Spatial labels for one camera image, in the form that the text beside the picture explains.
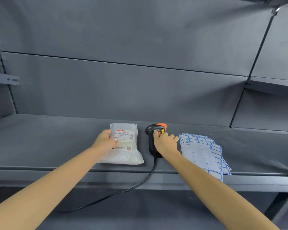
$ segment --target right arm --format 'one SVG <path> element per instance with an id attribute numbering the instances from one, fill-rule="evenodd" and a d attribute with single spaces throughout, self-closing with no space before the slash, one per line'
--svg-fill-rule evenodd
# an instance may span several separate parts
<path id="1" fill-rule="evenodd" d="M 177 170 L 203 204 L 228 230 L 279 230 L 264 214 L 214 176 L 184 158 L 177 150 L 179 138 L 159 137 L 154 131 L 158 152 Z"/>

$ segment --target upper shelf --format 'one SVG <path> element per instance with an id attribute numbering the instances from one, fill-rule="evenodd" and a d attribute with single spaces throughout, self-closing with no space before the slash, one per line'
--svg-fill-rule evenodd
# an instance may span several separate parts
<path id="1" fill-rule="evenodd" d="M 91 171 L 150 171 L 153 157 L 148 151 L 144 129 L 151 122 L 24 114 L 0 120 L 0 169 L 53 170 L 90 147 L 97 135 L 113 122 L 138 125 L 138 149 L 145 163 L 138 166 L 96 164 Z M 168 131 L 175 135 L 186 132 L 214 139 L 222 146 L 232 174 L 288 175 L 285 167 L 288 167 L 288 135 L 177 123 L 169 123 Z M 176 173 L 163 158 L 158 161 L 156 172 Z"/>
<path id="2" fill-rule="evenodd" d="M 288 80 L 251 77 L 245 88 L 288 98 Z"/>

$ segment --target left hand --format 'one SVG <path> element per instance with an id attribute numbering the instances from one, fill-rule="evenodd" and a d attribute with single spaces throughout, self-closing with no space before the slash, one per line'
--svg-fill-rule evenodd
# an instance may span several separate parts
<path id="1" fill-rule="evenodd" d="M 99 152 L 103 154 L 107 154 L 110 149 L 113 147 L 117 147 L 119 145 L 119 141 L 116 141 L 114 139 L 109 139 L 111 130 L 103 130 L 97 139 L 95 140 L 95 143 L 92 145 L 91 148 L 94 148 L 98 150 Z"/>

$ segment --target white plastic package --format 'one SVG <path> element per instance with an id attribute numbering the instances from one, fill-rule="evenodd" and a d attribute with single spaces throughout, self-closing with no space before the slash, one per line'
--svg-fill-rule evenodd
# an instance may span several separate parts
<path id="1" fill-rule="evenodd" d="M 111 149 L 99 163 L 139 165 L 144 163 L 138 151 L 138 126 L 134 123 L 110 124 L 110 138 L 120 142 L 118 147 Z"/>

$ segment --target gray floor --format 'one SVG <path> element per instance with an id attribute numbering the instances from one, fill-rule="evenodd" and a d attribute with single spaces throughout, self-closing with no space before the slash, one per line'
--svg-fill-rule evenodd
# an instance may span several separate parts
<path id="1" fill-rule="evenodd" d="M 20 188 L 0 191 L 0 203 Z M 113 190 L 73 189 L 56 210 L 69 210 L 94 201 Z M 264 212 L 275 193 L 240 192 Z M 52 212 L 38 230 L 54 229 L 225 229 L 192 191 L 134 190 L 109 198 L 95 206 L 71 213 Z M 279 222 L 288 229 L 288 213 Z"/>

